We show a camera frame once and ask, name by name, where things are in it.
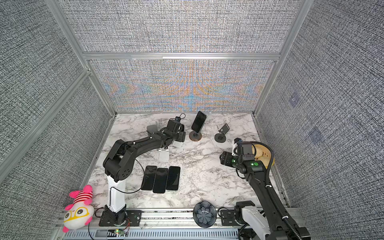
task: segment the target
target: white charger block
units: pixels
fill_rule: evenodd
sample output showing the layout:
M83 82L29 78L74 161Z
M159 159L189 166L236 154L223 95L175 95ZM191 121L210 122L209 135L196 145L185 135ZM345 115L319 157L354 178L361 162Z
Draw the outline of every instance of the white charger block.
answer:
M180 148L180 147L183 146L183 143L182 142L173 141L172 146Z

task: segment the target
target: phone screen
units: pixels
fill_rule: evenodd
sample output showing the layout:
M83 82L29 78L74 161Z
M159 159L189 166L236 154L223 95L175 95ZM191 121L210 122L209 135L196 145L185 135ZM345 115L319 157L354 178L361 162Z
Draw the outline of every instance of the phone screen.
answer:
M153 189L153 183L155 182L155 176L156 176L156 170L157 166L146 166L144 171L144 178L143 181L144 185L141 188L141 190L147 190L150 191Z
M168 168L158 168L156 171L155 184L153 185L154 193L165 193L168 177Z
M203 127L203 124L204 124L206 119L207 119L207 116L204 113L202 113L201 111L199 111L197 113L195 121L192 124L192 127L191 127L192 130L199 133L201 131L201 128Z
M180 167L169 167L167 190L177 191L179 189Z

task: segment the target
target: plush toy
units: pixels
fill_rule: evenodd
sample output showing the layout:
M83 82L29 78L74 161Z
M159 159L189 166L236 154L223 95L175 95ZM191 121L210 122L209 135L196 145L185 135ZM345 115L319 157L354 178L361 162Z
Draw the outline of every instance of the plush toy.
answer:
M68 212L64 216L63 232L69 229L78 229L92 221L94 208L92 205L92 187L87 185L81 191L70 192L70 197L74 198L73 204L65 207Z

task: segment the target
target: black bracket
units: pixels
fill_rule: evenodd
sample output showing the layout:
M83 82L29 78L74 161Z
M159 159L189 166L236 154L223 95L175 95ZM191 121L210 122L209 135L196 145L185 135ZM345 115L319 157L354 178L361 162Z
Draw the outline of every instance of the black bracket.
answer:
M235 220L235 212L232 210L220 210L221 225L223 226L240 226Z
M104 210L101 214L99 226L101 227L138 227L141 220L141 210L125 210L123 208L118 213L114 213L109 209Z
M225 134L229 131L229 126L228 124L224 124L224 126L222 126L219 130L220 133L216 134L215 135L215 141L216 142L220 142L220 143L223 143L227 140L227 138L225 137Z

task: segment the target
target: white marble surface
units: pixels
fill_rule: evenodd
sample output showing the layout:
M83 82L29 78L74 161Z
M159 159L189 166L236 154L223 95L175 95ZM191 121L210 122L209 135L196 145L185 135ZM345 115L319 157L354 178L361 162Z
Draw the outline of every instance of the white marble surface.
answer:
M104 173L103 161L112 145L118 139L131 141L147 136L146 127L156 124L158 129L165 127L170 118L180 114L119 114L99 156L88 184L93 186L93 202L95 207L103 207L107 203L107 177ZM186 114L181 123L185 125L186 137L181 148L169 147L169 161L159 161L159 152L152 150L140 155L137 160L145 168L147 165L157 167L181 167L178 191L166 191L154 194L152 191L138 191L126 194L128 208L191 208L202 200L209 201L216 207L233 207L237 201L252 200L261 206L248 182L240 179L234 168L220 164L219 155L223 151L232 151L232 142L239 137L244 141L258 141L258 134L250 114L208 114L202 129L203 138L199 142L189 139L192 122L196 114ZM230 131L227 141L218 143L214 135L227 123ZM135 163L132 174L127 178L126 190L140 188L143 171ZM271 182L277 190L273 176Z

